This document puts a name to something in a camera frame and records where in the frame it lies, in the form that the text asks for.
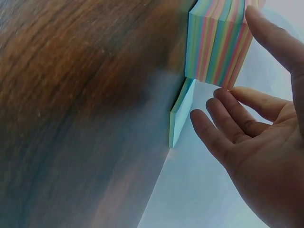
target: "wooden surface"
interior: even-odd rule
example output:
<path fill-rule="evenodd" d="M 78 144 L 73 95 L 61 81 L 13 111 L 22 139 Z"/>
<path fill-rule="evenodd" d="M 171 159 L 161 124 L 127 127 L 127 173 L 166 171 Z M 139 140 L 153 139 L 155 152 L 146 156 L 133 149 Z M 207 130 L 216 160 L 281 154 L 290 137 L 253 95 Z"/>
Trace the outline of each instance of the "wooden surface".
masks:
<path fill-rule="evenodd" d="M 194 0 L 0 0 L 0 227 L 135 228 Z"/>

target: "colorful sticky notes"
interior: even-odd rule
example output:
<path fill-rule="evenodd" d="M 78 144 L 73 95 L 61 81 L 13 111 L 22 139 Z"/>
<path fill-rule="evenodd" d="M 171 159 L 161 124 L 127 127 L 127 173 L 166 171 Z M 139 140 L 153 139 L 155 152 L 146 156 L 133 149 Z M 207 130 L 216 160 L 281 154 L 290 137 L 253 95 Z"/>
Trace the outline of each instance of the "colorful sticky notes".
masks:
<path fill-rule="evenodd" d="M 252 41 L 248 5 L 264 0 L 198 0 L 189 12 L 185 76 L 233 87 Z"/>
<path fill-rule="evenodd" d="M 186 78 L 180 95 L 170 112 L 169 147 L 174 148 L 190 112 L 195 87 L 195 79 Z"/>

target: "finger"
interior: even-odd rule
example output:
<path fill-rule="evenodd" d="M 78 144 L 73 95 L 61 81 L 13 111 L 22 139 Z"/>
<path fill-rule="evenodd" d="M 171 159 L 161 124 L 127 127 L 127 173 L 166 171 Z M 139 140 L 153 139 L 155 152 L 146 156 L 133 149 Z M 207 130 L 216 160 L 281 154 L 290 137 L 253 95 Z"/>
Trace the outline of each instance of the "finger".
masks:
<path fill-rule="evenodd" d="M 234 144 L 230 142 L 210 121 L 201 110 L 194 110 L 190 114 L 196 134 L 206 145 L 211 154 L 223 165 L 232 155 Z"/>
<path fill-rule="evenodd" d="M 237 99 L 226 89 L 214 91 L 214 97 L 221 101 L 232 119 L 243 130 L 243 132 L 254 138 L 265 131 L 270 125 L 257 122 L 255 118 L 237 101 Z"/>
<path fill-rule="evenodd" d="M 255 7 L 248 6 L 246 20 L 254 38 L 290 73 L 304 62 L 304 45 L 287 31 L 268 21 Z"/>
<path fill-rule="evenodd" d="M 276 121 L 283 107 L 289 103 L 287 100 L 245 87 L 234 87 L 230 92 L 238 101 L 254 109 L 264 119 L 272 122 Z"/>
<path fill-rule="evenodd" d="M 231 118 L 223 104 L 216 98 L 207 101 L 206 107 L 214 124 L 221 130 L 232 143 L 241 143 L 251 139 L 237 123 Z"/>
<path fill-rule="evenodd" d="M 294 107 L 304 137 L 304 45 L 284 29 L 270 23 L 252 6 L 246 10 L 246 20 L 255 39 L 291 74 Z"/>

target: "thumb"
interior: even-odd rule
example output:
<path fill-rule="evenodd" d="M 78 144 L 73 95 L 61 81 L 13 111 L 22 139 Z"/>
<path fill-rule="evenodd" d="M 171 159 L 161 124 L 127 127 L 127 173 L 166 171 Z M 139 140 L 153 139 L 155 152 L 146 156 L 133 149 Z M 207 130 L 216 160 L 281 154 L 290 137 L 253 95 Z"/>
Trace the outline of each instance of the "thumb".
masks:
<path fill-rule="evenodd" d="M 255 7 L 248 6 L 246 20 L 254 38 L 290 72 L 295 110 L 304 136 L 304 44 L 269 22 Z"/>

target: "rainbow striped paper stack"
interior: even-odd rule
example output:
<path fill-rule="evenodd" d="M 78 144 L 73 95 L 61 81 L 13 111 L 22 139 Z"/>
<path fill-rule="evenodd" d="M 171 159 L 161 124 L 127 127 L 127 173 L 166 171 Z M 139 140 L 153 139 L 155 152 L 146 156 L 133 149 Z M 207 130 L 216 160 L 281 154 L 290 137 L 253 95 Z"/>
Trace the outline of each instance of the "rainbow striped paper stack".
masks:
<path fill-rule="evenodd" d="M 198 0 L 189 13 L 186 77 L 233 87 L 252 40 L 248 5 L 259 0 Z"/>

